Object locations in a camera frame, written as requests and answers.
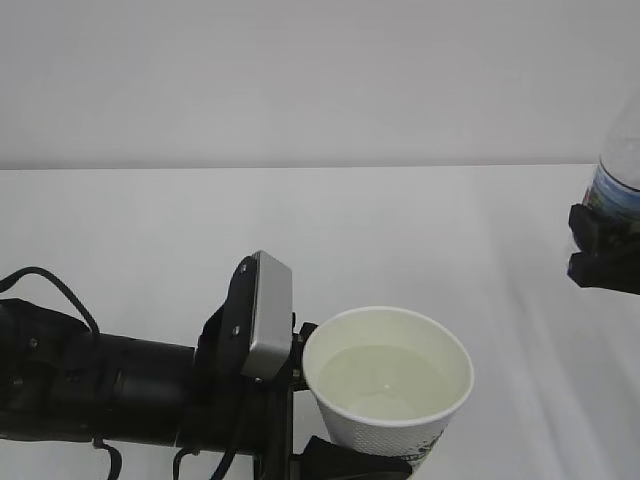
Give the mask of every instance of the white tabletop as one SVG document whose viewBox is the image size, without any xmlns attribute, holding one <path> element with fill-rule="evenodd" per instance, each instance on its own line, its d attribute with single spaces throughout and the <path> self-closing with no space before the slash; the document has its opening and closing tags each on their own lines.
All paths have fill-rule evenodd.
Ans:
<svg viewBox="0 0 640 480">
<path fill-rule="evenodd" d="M 298 319 L 423 312 L 467 346 L 476 388 L 417 479 L 636 479 L 640 299 L 565 275 L 567 216 L 592 167 L 0 173 L 0 274 L 58 273 L 104 332 L 195 345 L 237 262 L 294 271 Z M 75 314 L 38 279 L 13 292 Z M 295 444 L 326 436 L 308 393 Z M 175 449 L 118 444 L 123 480 L 170 478 Z M 187 457 L 208 478 L 219 454 Z M 0 477 L 106 477 L 89 445 L 0 442 Z M 239 457 L 229 479 L 251 478 Z"/>
</svg>

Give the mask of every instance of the white paper cup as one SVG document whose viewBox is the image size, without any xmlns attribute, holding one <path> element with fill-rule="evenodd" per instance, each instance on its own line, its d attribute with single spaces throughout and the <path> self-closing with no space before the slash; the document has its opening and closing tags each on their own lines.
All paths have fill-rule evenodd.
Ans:
<svg viewBox="0 0 640 480">
<path fill-rule="evenodd" d="M 373 356 L 370 348 L 376 349 Z M 338 362 L 340 354 L 344 361 Z M 416 361 L 407 363 L 410 358 Z M 451 332 L 424 315 L 392 307 L 349 310 L 320 325 L 307 341 L 302 364 L 333 442 L 400 457 L 414 471 L 474 382 L 469 354 Z"/>
</svg>

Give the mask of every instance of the bottle label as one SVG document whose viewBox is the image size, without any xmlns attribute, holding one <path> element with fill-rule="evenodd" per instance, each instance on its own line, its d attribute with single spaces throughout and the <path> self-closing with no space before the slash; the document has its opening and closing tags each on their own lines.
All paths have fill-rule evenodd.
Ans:
<svg viewBox="0 0 640 480">
<path fill-rule="evenodd" d="M 640 222 L 640 191 L 627 187 L 598 165 L 584 205 L 613 220 Z"/>
</svg>

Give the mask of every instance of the cup rim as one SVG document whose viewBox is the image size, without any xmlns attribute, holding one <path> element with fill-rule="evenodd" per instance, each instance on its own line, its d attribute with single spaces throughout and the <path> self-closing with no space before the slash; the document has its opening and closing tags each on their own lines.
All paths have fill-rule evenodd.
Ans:
<svg viewBox="0 0 640 480">
<path fill-rule="evenodd" d="M 411 418 L 408 420 L 383 420 L 383 419 L 378 419 L 378 418 L 369 418 L 369 417 L 362 417 L 360 415 L 356 415 L 354 413 L 349 412 L 348 410 L 336 405 L 333 402 L 330 402 L 324 395 L 322 395 L 317 388 L 317 385 L 314 385 L 313 382 L 309 382 L 308 379 L 306 379 L 307 381 L 307 385 L 309 386 L 309 390 L 311 390 L 311 392 L 313 393 L 313 395 L 320 401 L 322 402 L 324 405 L 326 405 L 328 408 L 330 408 L 331 410 L 333 410 L 334 412 L 342 415 L 343 417 L 346 417 L 349 420 L 352 420 L 354 422 L 358 422 L 358 423 L 363 423 L 365 425 L 371 425 L 374 427 L 415 427 L 415 426 L 419 426 L 419 425 L 424 425 L 424 424 L 428 424 L 428 423 L 433 423 L 439 420 L 442 420 L 443 418 L 446 418 L 447 416 L 453 414 L 456 410 L 458 410 L 466 401 L 467 398 L 469 398 L 469 395 L 471 395 L 471 390 L 473 390 L 473 385 L 475 383 L 475 372 L 474 372 L 474 368 L 473 368 L 473 362 L 471 361 L 471 356 L 469 355 L 469 352 L 467 352 L 467 349 L 464 347 L 464 345 L 462 344 L 462 342 L 458 339 L 458 337 L 456 337 L 453 333 L 451 333 L 451 331 L 446 328 L 444 325 L 436 322 L 435 320 L 433 320 L 432 318 L 427 317 L 426 315 L 423 315 L 421 313 L 418 312 L 414 312 L 413 310 L 408 310 L 406 308 L 400 308 L 400 307 L 387 307 L 387 306 L 370 306 L 370 307 L 358 307 L 358 308 L 352 308 L 350 310 L 345 310 L 344 312 L 341 312 L 339 314 L 337 314 L 336 316 L 330 318 L 329 320 L 327 320 L 326 322 L 318 325 L 318 327 L 316 328 L 316 330 L 311 334 L 311 336 L 309 337 L 309 339 L 307 340 L 307 343 L 305 345 L 304 351 L 302 353 L 302 370 L 303 372 L 306 370 L 305 366 L 306 366 L 306 362 L 307 362 L 307 352 L 309 351 L 309 346 L 313 345 L 313 343 L 317 340 L 318 336 L 315 335 L 318 331 L 320 331 L 321 329 L 325 328 L 328 325 L 331 325 L 332 323 L 335 323 L 337 321 L 339 321 L 341 318 L 347 316 L 347 315 L 351 315 L 354 313 L 360 313 L 360 312 L 373 312 L 373 311 L 387 311 L 387 312 L 395 312 L 395 313 L 405 313 L 405 314 L 409 314 L 412 316 L 416 316 L 421 318 L 422 320 L 431 323 L 433 326 L 435 326 L 436 328 L 439 328 L 440 330 L 442 330 L 446 335 L 448 335 L 453 342 L 458 346 L 458 348 L 460 349 L 460 351 L 462 351 L 464 357 L 467 360 L 467 365 L 469 366 L 469 386 L 467 387 L 467 389 L 465 390 L 465 392 L 462 394 L 462 396 L 450 407 L 439 411 L 438 413 L 434 413 L 432 415 L 427 415 L 424 417 L 418 417 L 418 418 Z"/>
</svg>

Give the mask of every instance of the plastic water bottle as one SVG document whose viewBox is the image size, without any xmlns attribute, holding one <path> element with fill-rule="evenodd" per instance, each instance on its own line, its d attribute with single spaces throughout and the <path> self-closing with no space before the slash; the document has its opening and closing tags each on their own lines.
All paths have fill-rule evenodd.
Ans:
<svg viewBox="0 0 640 480">
<path fill-rule="evenodd" d="M 583 203 L 612 219 L 640 223 L 640 96 L 614 123 Z"/>
</svg>

